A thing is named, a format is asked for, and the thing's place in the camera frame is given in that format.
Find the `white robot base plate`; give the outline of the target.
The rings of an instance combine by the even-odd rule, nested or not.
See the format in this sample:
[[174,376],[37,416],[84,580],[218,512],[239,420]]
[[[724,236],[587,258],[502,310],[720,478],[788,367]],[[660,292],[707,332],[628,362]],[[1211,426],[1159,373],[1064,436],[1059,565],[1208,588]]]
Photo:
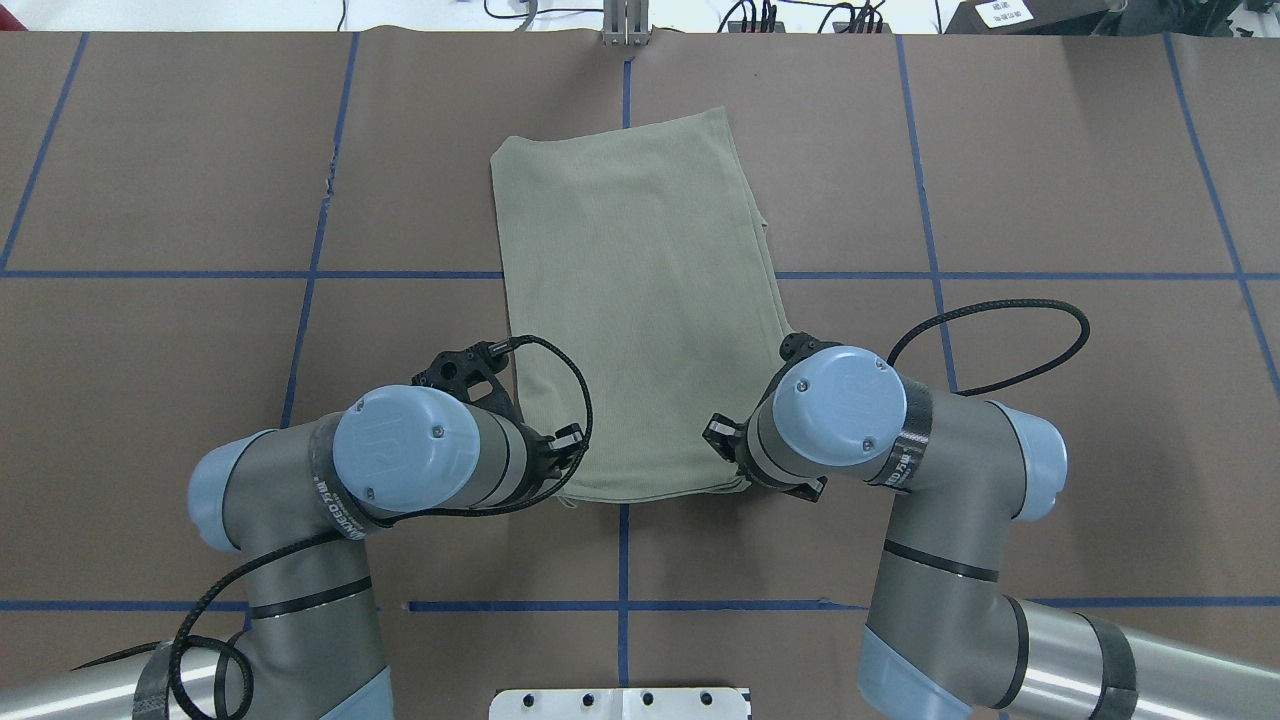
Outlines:
[[751,719],[750,691],[733,687],[508,689],[489,719]]

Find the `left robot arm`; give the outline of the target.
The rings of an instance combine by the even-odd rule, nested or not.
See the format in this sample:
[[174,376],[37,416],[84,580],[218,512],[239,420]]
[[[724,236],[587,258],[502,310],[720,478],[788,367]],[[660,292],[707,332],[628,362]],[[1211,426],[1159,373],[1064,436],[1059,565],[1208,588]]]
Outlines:
[[3,693],[5,719],[392,719],[367,539],[415,518],[549,498],[593,424],[550,434],[503,398],[422,386],[209,452],[189,478],[202,539],[239,555],[173,638]]

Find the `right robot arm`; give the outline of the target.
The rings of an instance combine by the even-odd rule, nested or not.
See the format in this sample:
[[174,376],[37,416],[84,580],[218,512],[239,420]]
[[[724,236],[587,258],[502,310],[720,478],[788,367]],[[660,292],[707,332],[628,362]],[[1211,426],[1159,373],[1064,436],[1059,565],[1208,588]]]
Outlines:
[[1053,424],[901,375],[869,350],[790,334],[745,421],[708,445],[755,486],[814,502],[832,475],[895,495],[858,662],[891,719],[1275,719],[1277,671],[1004,594],[1010,530],[1068,478]]

